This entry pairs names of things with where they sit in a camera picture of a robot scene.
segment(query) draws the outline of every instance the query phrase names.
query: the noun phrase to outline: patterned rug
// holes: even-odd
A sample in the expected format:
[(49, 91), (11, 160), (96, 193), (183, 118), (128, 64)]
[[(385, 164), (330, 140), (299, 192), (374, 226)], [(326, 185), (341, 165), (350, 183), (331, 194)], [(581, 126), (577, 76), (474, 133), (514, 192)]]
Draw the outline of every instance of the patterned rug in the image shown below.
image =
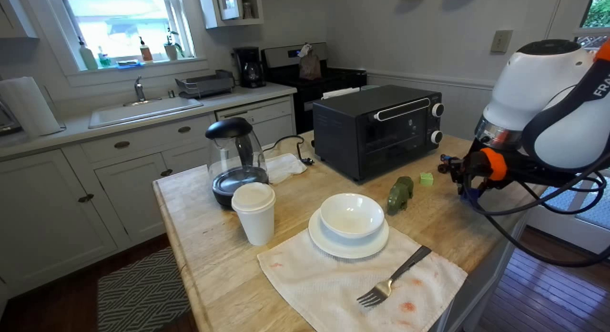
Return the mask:
[(153, 332), (189, 308), (171, 248), (98, 281), (99, 332)]

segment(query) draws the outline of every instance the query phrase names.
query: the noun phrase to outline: potted plant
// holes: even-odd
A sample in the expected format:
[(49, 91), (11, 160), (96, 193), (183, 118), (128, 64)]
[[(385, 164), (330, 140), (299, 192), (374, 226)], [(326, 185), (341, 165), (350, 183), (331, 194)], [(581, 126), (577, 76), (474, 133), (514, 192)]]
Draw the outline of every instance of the potted plant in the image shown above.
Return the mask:
[(179, 43), (175, 43), (173, 41), (173, 36), (178, 35), (178, 32), (174, 32), (167, 28), (167, 42), (163, 45), (165, 47), (165, 53), (170, 60), (178, 59), (178, 52), (180, 52), (180, 56), (184, 58), (183, 48)]

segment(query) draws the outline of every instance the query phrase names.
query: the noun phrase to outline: light switch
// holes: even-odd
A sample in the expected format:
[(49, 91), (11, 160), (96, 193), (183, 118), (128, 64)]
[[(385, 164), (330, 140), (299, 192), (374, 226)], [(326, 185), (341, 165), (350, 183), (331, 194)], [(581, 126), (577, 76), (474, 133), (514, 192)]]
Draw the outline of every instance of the light switch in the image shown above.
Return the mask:
[(492, 52), (506, 53), (512, 37), (512, 30), (497, 30), (492, 41)]

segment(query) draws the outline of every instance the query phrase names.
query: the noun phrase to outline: cup lid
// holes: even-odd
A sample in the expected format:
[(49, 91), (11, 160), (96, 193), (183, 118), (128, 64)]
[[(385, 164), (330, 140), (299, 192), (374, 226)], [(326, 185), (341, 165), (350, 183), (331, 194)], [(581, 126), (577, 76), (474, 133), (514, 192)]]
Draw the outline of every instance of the cup lid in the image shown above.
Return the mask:
[(256, 211), (275, 201), (275, 191), (268, 184), (253, 182), (237, 188), (231, 199), (233, 209)]

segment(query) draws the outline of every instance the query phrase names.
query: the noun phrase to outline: white paper cup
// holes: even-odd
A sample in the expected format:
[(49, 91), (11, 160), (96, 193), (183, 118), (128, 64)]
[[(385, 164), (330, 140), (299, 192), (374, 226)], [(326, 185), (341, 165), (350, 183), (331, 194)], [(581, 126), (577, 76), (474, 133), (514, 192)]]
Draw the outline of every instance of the white paper cup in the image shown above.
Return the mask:
[(231, 207), (252, 245), (265, 245), (273, 237), (275, 191), (268, 184), (248, 183), (233, 193)]

